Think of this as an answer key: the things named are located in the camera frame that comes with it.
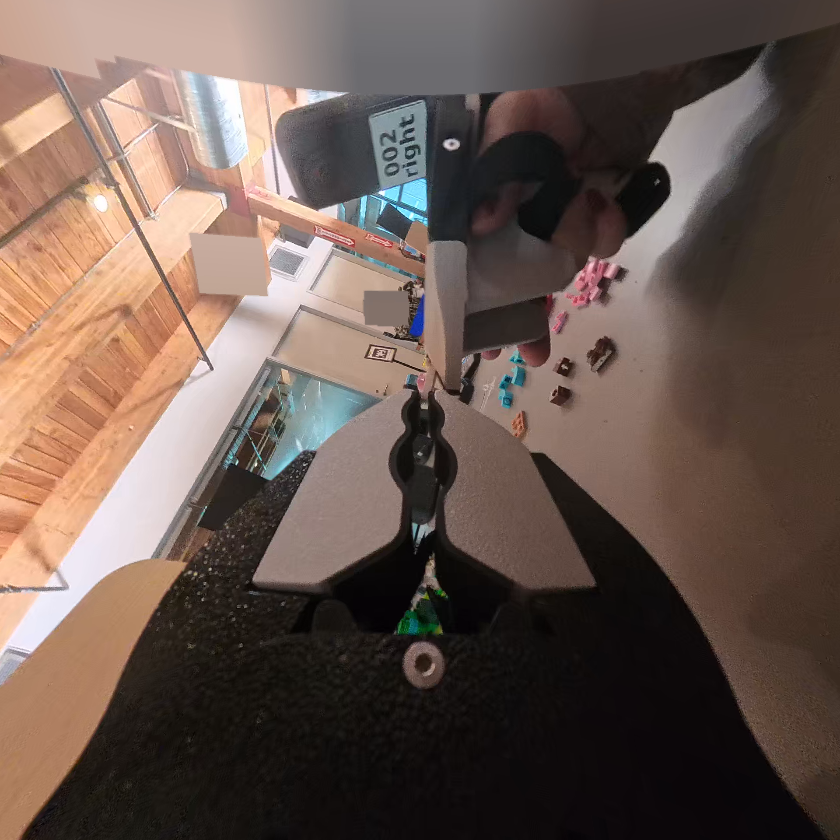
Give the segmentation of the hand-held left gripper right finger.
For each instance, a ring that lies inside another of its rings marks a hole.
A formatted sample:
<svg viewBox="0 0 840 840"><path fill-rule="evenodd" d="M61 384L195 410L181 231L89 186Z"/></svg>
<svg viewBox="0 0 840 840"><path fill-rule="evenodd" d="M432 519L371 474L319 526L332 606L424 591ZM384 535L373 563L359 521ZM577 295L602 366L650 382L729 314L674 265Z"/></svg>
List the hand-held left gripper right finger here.
<svg viewBox="0 0 840 840"><path fill-rule="evenodd" d="M587 591L595 579L531 453L491 418L432 394L442 446L455 464L438 533L453 554L518 596Z"/></svg>

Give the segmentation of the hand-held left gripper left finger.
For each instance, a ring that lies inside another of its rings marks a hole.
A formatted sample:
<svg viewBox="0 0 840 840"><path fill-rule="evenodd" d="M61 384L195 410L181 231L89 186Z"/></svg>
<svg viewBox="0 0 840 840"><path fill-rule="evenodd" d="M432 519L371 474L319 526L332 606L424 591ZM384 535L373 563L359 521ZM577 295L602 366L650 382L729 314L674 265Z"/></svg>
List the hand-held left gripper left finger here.
<svg viewBox="0 0 840 840"><path fill-rule="evenodd" d="M418 407L417 392L393 394L321 444L256 568L255 588L328 594L410 536L398 454Z"/></svg>

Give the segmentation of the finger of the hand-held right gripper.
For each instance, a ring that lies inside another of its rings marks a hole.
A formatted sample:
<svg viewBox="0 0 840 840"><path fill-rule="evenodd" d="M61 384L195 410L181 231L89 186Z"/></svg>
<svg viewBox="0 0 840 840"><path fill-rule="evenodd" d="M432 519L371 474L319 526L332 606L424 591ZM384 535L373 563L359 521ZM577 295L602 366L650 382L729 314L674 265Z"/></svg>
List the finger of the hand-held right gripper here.
<svg viewBox="0 0 840 840"><path fill-rule="evenodd" d="M458 240L433 241L426 254L424 346L444 389L460 388L465 355L467 246Z"/></svg>

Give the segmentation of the person's right forearm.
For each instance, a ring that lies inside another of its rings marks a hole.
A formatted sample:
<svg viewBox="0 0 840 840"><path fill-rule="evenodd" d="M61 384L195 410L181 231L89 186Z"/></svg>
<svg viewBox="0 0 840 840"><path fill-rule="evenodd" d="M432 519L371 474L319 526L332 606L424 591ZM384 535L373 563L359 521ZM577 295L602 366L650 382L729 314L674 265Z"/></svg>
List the person's right forearm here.
<svg viewBox="0 0 840 840"><path fill-rule="evenodd" d="M584 171L632 171L646 163L678 110L739 79L765 45L562 88L580 122Z"/></svg>

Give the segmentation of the green lego build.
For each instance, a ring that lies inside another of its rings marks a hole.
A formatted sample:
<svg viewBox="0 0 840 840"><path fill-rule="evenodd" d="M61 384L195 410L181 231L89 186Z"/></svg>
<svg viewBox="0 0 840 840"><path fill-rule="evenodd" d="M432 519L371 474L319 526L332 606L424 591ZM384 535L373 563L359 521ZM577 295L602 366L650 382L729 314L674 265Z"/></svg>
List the green lego build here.
<svg viewBox="0 0 840 840"><path fill-rule="evenodd" d="M413 637L439 636L452 622L451 601L439 586L437 577L423 579L417 587L394 634Z"/></svg>

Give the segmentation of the pile of pink lego bricks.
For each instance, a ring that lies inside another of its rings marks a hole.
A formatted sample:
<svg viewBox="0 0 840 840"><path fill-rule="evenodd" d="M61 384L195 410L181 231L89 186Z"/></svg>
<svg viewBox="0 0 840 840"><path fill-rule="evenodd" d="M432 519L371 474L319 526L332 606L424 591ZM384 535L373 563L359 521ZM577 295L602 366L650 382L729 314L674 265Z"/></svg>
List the pile of pink lego bricks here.
<svg viewBox="0 0 840 840"><path fill-rule="evenodd" d="M590 257L573 278L570 290L563 295L573 307L585 308L604 298L609 286L624 278L626 273L626 268L621 264Z"/></svg>

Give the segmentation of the person's right hand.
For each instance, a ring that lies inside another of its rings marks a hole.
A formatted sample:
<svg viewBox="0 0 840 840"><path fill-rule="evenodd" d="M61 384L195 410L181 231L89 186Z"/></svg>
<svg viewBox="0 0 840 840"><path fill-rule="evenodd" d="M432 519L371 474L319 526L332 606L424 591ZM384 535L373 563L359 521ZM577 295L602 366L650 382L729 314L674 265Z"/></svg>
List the person's right hand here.
<svg viewBox="0 0 840 840"><path fill-rule="evenodd" d="M568 166L585 178L593 172L625 173L638 166L633 150L625 152L610 142L620 139L617 124L608 126L605 138L588 127L560 88L503 92L490 106L480 148L513 133L541 133L563 150ZM486 236L504 228L530 196L531 186L510 182L480 204L472 214L471 231ZM551 238L551 245L574 258L574 268L584 267L592 256L609 257L626 237L626 220L612 198L597 190L579 192L568 205Z"/></svg>

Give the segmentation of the black box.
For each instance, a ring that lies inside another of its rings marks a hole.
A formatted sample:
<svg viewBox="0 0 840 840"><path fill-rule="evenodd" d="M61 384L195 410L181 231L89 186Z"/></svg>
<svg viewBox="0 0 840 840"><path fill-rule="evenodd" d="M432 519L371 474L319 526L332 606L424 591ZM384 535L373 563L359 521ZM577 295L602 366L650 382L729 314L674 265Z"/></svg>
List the black box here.
<svg viewBox="0 0 840 840"><path fill-rule="evenodd" d="M199 529L213 532L221 529L269 483L265 477L238 465L227 467L220 480L197 523Z"/></svg>

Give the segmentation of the glass window panel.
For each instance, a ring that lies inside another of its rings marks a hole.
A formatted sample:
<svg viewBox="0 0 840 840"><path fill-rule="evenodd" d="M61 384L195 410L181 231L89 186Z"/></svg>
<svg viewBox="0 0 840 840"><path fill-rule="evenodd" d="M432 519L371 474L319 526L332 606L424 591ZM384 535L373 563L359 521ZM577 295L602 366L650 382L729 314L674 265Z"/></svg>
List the glass window panel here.
<svg viewBox="0 0 840 840"><path fill-rule="evenodd" d="M231 425L220 466L273 479L377 402L376 397L267 362Z"/></svg>

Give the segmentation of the wooden beam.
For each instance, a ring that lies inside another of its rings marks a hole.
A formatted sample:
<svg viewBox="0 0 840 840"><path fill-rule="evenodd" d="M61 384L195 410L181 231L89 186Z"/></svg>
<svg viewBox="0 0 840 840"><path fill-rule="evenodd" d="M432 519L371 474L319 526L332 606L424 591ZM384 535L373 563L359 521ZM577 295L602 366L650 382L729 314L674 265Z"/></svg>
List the wooden beam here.
<svg viewBox="0 0 840 840"><path fill-rule="evenodd" d="M398 249L396 247L394 249L377 248L372 243L364 240L364 232L371 231L353 226L315 209L292 202L258 185L250 185L245 189L245 200L248 209L256 216L263 217L314 237L315 235L312 232L313 225L330 228L342 235L355 239L355 250L352 250L354 253L378 260L396 270L405 271L411 276L418 278L425 277L425 255L423 253L409 255L407 250L408 246L406 245L398 244Z"/></svg>

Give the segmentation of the grey vent grille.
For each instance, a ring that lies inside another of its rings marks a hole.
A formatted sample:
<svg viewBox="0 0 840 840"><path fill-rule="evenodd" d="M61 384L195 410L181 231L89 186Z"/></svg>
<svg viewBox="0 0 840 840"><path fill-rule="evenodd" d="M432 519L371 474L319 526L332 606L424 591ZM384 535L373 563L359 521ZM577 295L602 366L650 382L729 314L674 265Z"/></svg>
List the grey vent grille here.
<svg viewBox="0 0 840 840"><path fill-rule="evenodd" d="M309 257L284 244L275 244L269 249L268 261L273 277L298 282L306 271Z"/></svg>

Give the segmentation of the light wooden curved board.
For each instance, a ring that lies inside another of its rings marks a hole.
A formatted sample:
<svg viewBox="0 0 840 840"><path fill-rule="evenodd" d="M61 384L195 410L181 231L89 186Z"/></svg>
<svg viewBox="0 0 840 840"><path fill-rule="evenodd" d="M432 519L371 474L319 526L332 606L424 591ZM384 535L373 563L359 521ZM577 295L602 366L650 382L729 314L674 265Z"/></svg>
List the light wooden curved board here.
<svg viewBox="0 0 840 840"><path fill-rule="evenodd" d="M143 630L185 570L143 560L96 584L1 687L1 838L21 838L87 748Z"/></svg>

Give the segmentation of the silver ventilation duct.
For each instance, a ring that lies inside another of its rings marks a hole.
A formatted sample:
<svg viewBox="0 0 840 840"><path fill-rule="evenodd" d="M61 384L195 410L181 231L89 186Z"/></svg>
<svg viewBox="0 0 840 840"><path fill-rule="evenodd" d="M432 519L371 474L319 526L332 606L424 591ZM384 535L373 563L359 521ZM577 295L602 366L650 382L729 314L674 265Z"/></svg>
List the silver ventilation duct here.
<svg viewBox="0 0 840 840"><path fill-rule="evenodd" d="M197 162L214 170L237 166L248 152L238 81L185 70L173 77Z"/></svg>

